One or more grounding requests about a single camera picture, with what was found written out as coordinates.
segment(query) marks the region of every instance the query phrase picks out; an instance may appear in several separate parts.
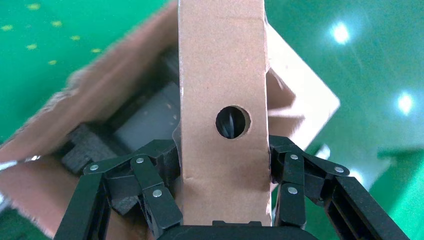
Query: cardboard flap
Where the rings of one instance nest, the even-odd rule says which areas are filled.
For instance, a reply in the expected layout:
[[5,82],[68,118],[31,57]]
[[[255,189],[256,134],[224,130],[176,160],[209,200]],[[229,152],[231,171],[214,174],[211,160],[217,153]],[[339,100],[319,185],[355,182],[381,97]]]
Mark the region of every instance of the cardboard flap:
[[177,2],[172,1],[101,58],[72,75],[69,86],[1,146],[0,162],[51,153],[78,124],[106,120],[140,88],[142,74],[177,39]]
[[[267,41],[263,0],[181,0],[179,60],[184,224],[269,226]],[[226,139],[218,113],[245,111],[247,131]]]

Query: gray object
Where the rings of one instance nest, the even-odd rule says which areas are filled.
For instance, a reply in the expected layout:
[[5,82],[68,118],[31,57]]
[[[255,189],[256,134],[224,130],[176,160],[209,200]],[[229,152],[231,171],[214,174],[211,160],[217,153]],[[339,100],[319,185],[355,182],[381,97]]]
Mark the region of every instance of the gray object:
[[[61,162],[74,174],[80,174],[84,167],[92,162],[116,158],[130,153],[122,146],[104,126],[94,123],[79,125],[69,134],[74,147],[61,159]],[[94,171],[99,166],[92,165]],[[112,207],[121,215],[125,215],[137,203],[135,196],[113,200]]]
[[137,110],[115,133],[131,151],[152,140],[172,139],[180,122],[180,89],[171,82]]

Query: yellow dot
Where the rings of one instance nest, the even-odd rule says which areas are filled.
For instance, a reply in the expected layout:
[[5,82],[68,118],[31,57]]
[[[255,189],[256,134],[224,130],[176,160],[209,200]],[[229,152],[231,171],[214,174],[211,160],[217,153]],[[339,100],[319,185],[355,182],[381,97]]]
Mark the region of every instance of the yellow dot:
[[5,31],[5,32],[10,31],[12,29],[13,29],[12,25],[4,25],[4,26],[1,27],[1,30]]
[[80,36],[75,35],[75,36],[71,36],[70,39],[74,40],[74,41],[79,41],[81,39]]
[[51,25],[53,25],[53,27],[55,27],[55,28],[60,28],[60,27],[62,27],[62,22],[61,21],[52,21]]
[[34,50],[34,49],[36,49],[36,48],[37,48],[37,44],[33,43],[33,44],[31,44],[31,45],[27,45],[27,46],[26,46],[26,48],[27,48],[28,50]]
[[39,3],[32,3],[26,6],[29,10],[39,10],[40,9],[40,4]]
[[93,48],[92,50],[91,50],[91,52],[92,53],[94,53],[94,54],[98,54],[98,53],[100,53],[102,50],[100,49],[100,48]]

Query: metal rivet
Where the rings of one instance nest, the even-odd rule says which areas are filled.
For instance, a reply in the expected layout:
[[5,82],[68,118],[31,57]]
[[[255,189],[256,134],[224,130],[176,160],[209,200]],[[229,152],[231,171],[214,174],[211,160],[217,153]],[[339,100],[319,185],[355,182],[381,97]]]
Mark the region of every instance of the metal rivet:
[[287,188],[287,190],[291,194],[297,194],[298,193],[298,190],[296,188],[292,187],[292,186]]
[[97,170],[98,168],[99,168],[99,165],[91,165],[90,166],[91,171]]
[[158,198],[160,196],[162,196],[162,191],[161,190],[157,189],[157,190],[154,190],[153,191],[153,197]]
[[334,170],[336,171],[336,172],[338,172],[338,173],[343,173],[345,170],[343,170],[343,168],[341,168],[341,167],[339,167],[339,166],[336,166],[335,168],[334,168]]

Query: black plastic part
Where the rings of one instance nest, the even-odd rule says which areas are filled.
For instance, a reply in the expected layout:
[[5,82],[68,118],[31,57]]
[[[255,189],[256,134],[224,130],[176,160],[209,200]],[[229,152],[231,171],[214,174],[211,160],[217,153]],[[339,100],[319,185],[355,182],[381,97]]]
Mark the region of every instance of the black plastic part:
[[[157,155],[159,150],[168,151],[167,144],[157,146],[99,162],[94,170],[85,169],[87,175],[81,177],[54,239],[104,240],[110,200],[129,194],[138,195],[148,226],[160,240],[315,240],[303,230],[305,196],[325,202],[326,214],[341,239],[408,239],[362,185],[346,176],[349,171],[345,167],[312,157],[285,137],[270,141],[271,172],[280,183],[275,227],[223,221],[214,221],[213,226],[182,226],[183,215],[154,167],[164,155]],[[344,171],[337,172],[336,167]],[[318,183],[308,182],[313,179]]]
[[55,240],[104,240],[111,207],[103,174],[79,179]]
[[[155,191],[160,191],[161,195],[155,197]],[[168,188],[163,185],[148,188],[143,191],[143,200],[142,210],[155,239],[183,224],[183,214]]]
[[336,176],[325,211],[340,239],[408,239],[354,177]]
[[283,226],[190,226],[171,228],[159,240],[316,240],[307,231]]
[[304,186],[285,183],[279,186],[277,209],[275,213],[274,226],[294,226],[305,229],[305,191]]

